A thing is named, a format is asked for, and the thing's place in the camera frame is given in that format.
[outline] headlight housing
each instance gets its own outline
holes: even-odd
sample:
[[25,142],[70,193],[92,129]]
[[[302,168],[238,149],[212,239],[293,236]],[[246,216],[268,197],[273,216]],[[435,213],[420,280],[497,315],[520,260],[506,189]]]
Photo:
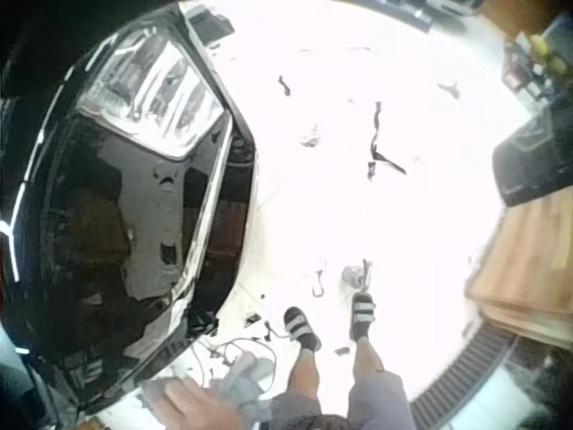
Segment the headlight housing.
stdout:
[[134,30],[117,45],[77,108],[172,159],[188,154],[223,113],[183,47],[156,26]]

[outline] hand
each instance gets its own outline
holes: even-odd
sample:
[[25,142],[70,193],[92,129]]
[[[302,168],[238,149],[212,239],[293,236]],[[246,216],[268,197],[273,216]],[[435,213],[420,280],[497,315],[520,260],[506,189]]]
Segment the hand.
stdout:
[[209,395],[193,379],[165,385],[150,381],[144,393],[155,416],[168,430],[244,430],[236,410]]

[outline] black sandal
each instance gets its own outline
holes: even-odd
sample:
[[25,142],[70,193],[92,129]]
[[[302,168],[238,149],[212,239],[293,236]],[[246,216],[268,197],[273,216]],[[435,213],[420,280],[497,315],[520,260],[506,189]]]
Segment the black sandal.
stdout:
[[376,305],[372,296],[368,293],[359,292],[352,296],[352,312],[350,316],[350,339],[358,340],[368,336],[368,329],[376,318],[374,309]]
[[308,318],[298,307],[289,307],[285,312],[285,329],[290,333],[290,339],[300,342],[303,348],[318,351],[322,348],[321,339],[314,333]]

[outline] tile floor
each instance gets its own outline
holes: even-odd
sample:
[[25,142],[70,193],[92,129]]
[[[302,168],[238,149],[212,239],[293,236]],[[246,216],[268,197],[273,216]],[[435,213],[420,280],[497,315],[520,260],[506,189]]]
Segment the tile floor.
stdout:
[[[216,5],[236,33],[210,53],[252,128],[260,165],[238,280],[219,312],[218,336],[204,342],[264,336],[262,322],[243,328],[253,312],[281,331],[285,310],[300,306],[323,342],[323,411],[345,414],[353,290],[340,274],[367,258],[378,305],[371,340],[413,399],[466,343],[462,331],[475,311],[464,299],[464,282],[502,211],[492,149],[527,118],[500,82],[499,32],[472,18],[462,33],[437,25],[426,35],[331,2]],[[437,86],[452,82],[458,101]],[[379,164],[369,182],[378,100],[379,152],[408,175]],[[305,148],[302,136],[313,129],[320,143]],[[326,293],[314,298],[323,264]],[[286,388],[298,350],[288,340],[269,345],[279,359],[267,397]],[[351,354],[338,357],[334,350],[344,346]],[[224,372],[205,348],[195,351],[207,375],[211,368],[215,376]],[[201,379],[191,351],[176,365],[192,367]],[[147,412],[138,413],[152,428]]]

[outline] white floor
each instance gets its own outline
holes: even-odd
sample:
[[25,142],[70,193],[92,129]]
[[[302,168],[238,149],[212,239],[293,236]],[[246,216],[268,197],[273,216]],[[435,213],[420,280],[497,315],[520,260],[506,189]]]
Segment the white floor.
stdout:
[[[465,32],[437,25],[426,35],[331,2],[217,6],[236,33],[210,52],[254,133],[259,181],[238,281],[219,313],[218,336],[204,341],[264,336],[262,321],[243,328],[253,312],[283,332],[285,310],[303,308],[323,342],[317,354],[323,411],[346,414],[353,290],[340,275],[367,258],[378,305],[372,344],[415,398],[466,343],[462,331],[475,311],[464,299],[464,283],[502,210],[492,149],[527,118],[500,82],[501,34],[472,18]],[[458,101],[437,86],[453,82]],[[379,152],[408,176],[379,164],[370,182],[378,100]],[[313,129],[321,141],[305,148],[300,141]],[[326,293],[315,298],[312,284],[322,265]],[[273,338],[269,345],[278,369],[267,397],[286,388],[298,351],[288,340]],[[338,357],[334,350],[344,346],[351,354]],[[222,374],[204,348],[195,350],[208,377],[211,368]],[[192,367],[201,379],[191,351],[177,366]],[[107,420],[114,414],[117,419],[110,409]],[[129,422],[136,422],[134,414]]]

